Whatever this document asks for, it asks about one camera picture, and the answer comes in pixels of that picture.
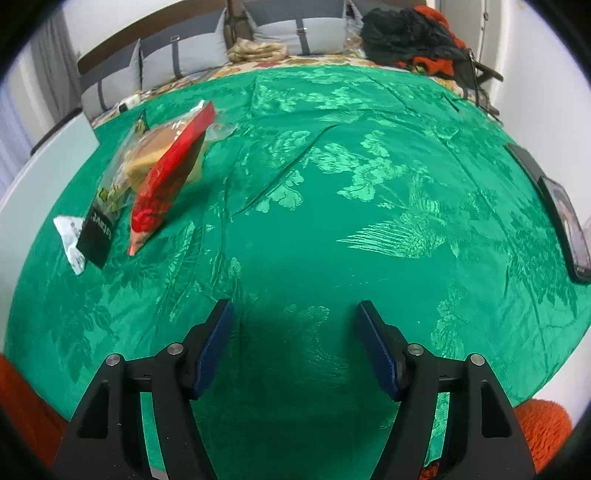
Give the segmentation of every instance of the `red packaging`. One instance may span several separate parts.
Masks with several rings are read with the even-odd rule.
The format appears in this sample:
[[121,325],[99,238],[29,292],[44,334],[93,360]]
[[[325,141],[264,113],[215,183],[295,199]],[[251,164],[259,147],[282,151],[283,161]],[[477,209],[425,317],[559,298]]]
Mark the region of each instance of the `red packaging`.
[[135,255],[162,224],[195,165],[205,130],[215,118],[213,104],[208,102],[146,176],[131,211],[130,256]]

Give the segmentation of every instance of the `wooden headboard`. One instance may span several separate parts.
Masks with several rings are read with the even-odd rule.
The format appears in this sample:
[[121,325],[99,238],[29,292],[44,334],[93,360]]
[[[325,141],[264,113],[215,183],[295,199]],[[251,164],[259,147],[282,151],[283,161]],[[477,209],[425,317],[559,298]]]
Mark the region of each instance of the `wooden headboard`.
[[166,27],[196,15],[226,8],[226,0],[181,0],[175,4],[140,18],[137,22],[119,30],[78,60],[78,71],[85,74],[113,53],[139,38],[146,38]]
[[[240,17],[242,15],[242,4],[248,1],[255,0],[228,0],[228,7],[231,15]],[[393,5],[402,8],[414,8],[419,5],[427,5],[426,0],[374,0],[384,4]]]

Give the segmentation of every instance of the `pillow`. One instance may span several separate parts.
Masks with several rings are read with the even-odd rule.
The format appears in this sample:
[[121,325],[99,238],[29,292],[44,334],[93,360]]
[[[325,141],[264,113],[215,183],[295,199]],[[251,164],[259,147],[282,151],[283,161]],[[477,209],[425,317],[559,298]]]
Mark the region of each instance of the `pillow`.
[[383,2],[372,0],[352,0],[351,4],[353,6],[353,11],[355,12],[355,17],[357,18],[359,15],[358,18],[360,20],[374,8],[380,8],[386,11],[392,10],[394,12],[400,12],[402,10],[402,7],[396,7],[395,5],[388,5]]
[[257,43],[283,42],[290,55],[343,51],[344,0],[256,0],[242,6]]
[[142,39],[142,87],[159,87],[228,63],[226,9],[189,18]]
[[141,87],[139,40],[80,76],[82,109],[89,118],[113,108]]

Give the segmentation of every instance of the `green bedspread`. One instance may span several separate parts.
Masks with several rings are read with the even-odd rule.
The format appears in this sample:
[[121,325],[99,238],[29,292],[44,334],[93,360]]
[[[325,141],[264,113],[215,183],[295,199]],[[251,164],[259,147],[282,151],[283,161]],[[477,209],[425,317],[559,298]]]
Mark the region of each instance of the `green bedspread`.
[[[438,355],[483,354],[513,404],[583,336],[589,290],[569,281],[509,138],[464,100],[408,73],[298,67],[164,95],[145,105],[148,122],[200,99],[239,128],[136,257],[127,211],[105,269],[76,277],[51,219],[84,216],[138,109],[98,128],[100,147],[31,249],[5,353],[64,416],[108,354],[153,355],[230,297],[227,353],[194,404],[219,478],[359,480],[397,410],[353,334],[360,300]],[[147,445],[162,467],[150,402]],[[441,395],[429,459],[446,406]]]

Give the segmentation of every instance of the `plastic bag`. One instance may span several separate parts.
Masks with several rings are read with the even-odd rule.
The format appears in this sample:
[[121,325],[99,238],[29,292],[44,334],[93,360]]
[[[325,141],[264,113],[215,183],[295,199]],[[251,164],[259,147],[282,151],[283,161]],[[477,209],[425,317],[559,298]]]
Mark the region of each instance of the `plastic bag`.
[[129,182],[122,170],[125,154],[139,143],[147,131],[148,124],[144,110],[125,134],[111,162],[103,172],[95,198],[82,225],[76,248],[99,268],[105,266],[117,220],[129,198]]
[[72,266],[72,270],[74,270],[76,275],[80,275],[86,266],[84,255],[76,248],[76,243],[82,230],[82,222],[84,222],[84,219],[81,217],[68,217],[64,215],[57,216],[53,219],[53,225],[56,226],[57,232],[60,234],[68,263]]
[[135,255],[162,224],[197,162],[205,132],[215,117],[213,104],[209,102],[178,131],[173,144],[148,172],[131,212],[129,255]]
[[[122,173],[133,191],[139,190],[150,169],[168,151],[183,129],[199,114],[204,105],[205,101],[201,100],[188,113],[148,131],[134,148],[130,148],[125,153]],[[187,181],[193,182],[201,179],[203,156],[209,145],[232,135],[235,129],[236,126],[220,123],[208,127],[199,157]]]

